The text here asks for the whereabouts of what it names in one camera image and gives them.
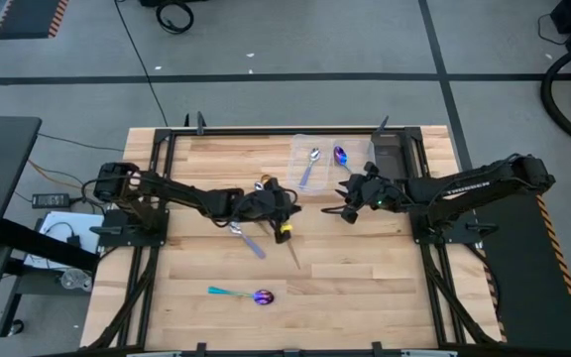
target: gray floor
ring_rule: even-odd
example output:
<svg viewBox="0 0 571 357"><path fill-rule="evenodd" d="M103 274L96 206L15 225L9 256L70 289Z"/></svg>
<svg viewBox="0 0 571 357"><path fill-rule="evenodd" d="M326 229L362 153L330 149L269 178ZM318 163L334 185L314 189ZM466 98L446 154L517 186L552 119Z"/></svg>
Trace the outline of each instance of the gray floor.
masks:
<svg viewBox="0 0 571 357"><path fill-rule="evenodd" d="M447 71L545 72L565 50L536 36L536 19L556 3L428 0ZM195 26L177 37L163 32L153 11L136 0L120 6L151 75L435 73L416 0L361 0L358 6L347 0L210 0L191 3ZM549 23L543 31L560 39ZM564 71L571 72L571 64ZM0 41L0 77L142 74L112 0L70 0L54 39ZM451 86L474 165L533 153L556 175L546 197L571 268L571 139L543 111L539 83ZM197 110L211 126L377 124L385 115L390 124L449 124L437 81L175 82L154 88L172 125ZM571 117L571 82L557 83L554 92ZM38 116L46 134L116 148L130 127L163 125L147 84L0 85L0 115ZM32 159L92 179L119 155L41 138ZM17 191L29 196L63 188L26 167ZM44 214L18 197L6 212L27 225ZM0 311L11 284L1 284ZM75 349L86 307L83 297L25 297L18 315L28 330L0 339L0 356Z"/></svg>

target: clear plastic tray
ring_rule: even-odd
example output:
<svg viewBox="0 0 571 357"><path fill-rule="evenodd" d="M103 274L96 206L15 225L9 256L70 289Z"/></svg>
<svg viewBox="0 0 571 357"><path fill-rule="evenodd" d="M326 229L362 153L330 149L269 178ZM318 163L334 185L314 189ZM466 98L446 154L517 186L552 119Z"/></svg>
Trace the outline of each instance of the clear plastic tray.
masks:
<svg viewBox="0 0 571 357"><path fill-rule="evenodd" d="M343 148L347 154L347 164L344 167L334 160L334 147L336 146ZM367 162L376 163L374 143L369 139L336 139L332 143L329 181L339 182L349 179L350 174L364 174Z"/></svg>
<svg viewBox="0 0 571 357"><path fill-rule="evenodd" d="M320 150L320 158L311 166L307 182L301 184L305 171L310 165L310 153ZM287 166L287 181L291 188L300 192L315 193L327 187L329 168L332 159L332 139L297 134L292 138L292 149Z"/></svg>
<svg viewBox="0 0 571 357"><path fill-rule="evenodd" d="M347 154L349 169L340 166L334 160L334 147L340 146ZM320 159L310 170L307 183L301 184L301 179L309 166L309 157L312 149L320 150ZM317 193L325 189L337 187L337 183L349 179L351 174L363 174L365 164L376 162L374 144L369 139L333 139L297 134L292 138L287 168L287 181L290 187L303 193Z"/></svg>

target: wheel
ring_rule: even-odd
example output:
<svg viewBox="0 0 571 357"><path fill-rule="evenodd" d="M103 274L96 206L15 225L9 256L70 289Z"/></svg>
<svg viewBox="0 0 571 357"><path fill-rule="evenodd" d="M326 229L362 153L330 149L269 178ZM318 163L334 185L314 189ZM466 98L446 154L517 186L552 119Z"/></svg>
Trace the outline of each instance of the wheel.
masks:
<svg viewBox="0 0 571 357"><path fill-rule="evenodd" d="M20 334L24 330L25 326L26 325L24 324L24 321L22 321L20 319L16 319L16 320L12 321L12 325L10 326L10 331L8 331L8 336L6 336L6 337L10 337L10 336L14 336L16 334Z"/></svg>

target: silver spoon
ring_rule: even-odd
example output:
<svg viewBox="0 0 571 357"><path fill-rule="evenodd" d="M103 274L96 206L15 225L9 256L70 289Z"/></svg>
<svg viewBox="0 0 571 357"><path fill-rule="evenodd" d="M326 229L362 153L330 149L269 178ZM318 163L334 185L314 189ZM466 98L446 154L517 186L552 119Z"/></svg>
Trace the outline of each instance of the silver spoon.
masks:
<svg viewBox="0 0 571 357"><path fill-rule="evenodd" d="M321 151L318 148L312 149L312 151L309 153L309 165L307 166L307 169L305 169L305 174L303 174L303 178L301 179L301 182L298 184L299 186L301 187L305 186L305 184L307 183L307 178L309 178L309 173L312 172L312 165L314 165L314 163L316 163L320 158L321 158Z"/></svg>
<svg viewBox="0 0 571 357"><path fill-rule="evenodd" d="M259 259L266 258L266 253L264 253L264 251L257 245L257 243L253 242L252 239L250 239L246 234L244 234L244 232L242 232L242 227L239 225L239 222L230 222L230 231L233 234L241 236L242 239L244 239L244 242L246 242L250 249L255 252Z"/></svg>

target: wooden table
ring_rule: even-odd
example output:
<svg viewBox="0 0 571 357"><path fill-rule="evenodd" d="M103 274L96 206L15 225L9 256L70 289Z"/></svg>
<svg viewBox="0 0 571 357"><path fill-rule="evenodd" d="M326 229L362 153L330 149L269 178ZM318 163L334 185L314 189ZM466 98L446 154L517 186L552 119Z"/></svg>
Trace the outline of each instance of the wooden table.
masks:
<svg viewBox="0 0 571 357"><path fill-rule="evenodd" d="M431 174L457 172L447 127L421 129ZM154 129L132 129L124 160L146 168L153 135ZM182 137L172 179L201 189L250 191L261 175L270 174L288 187L290 143L285 135ZM384 348L436 347L408 217L363 209L355 225L347 224L320 212L342 203L329 188L301 194L303 211L291 219L300 269L287 246L277 245L258 225L243 229L265 250L264 261L228 229L170 204L169 240L160 254L146 349L194 350L198 342L207 342L209 350L369 349L373 341ZM489 335L501 339L483 265L465 247L448 249L459 299ZM81 345L97 338L122 304L131 258L132 248L120 248L99 266ZM276 301L259 306L248 298L210 296L209 286L249 293L268 289ZM442 305L450 339L450 316Z"/></svg>

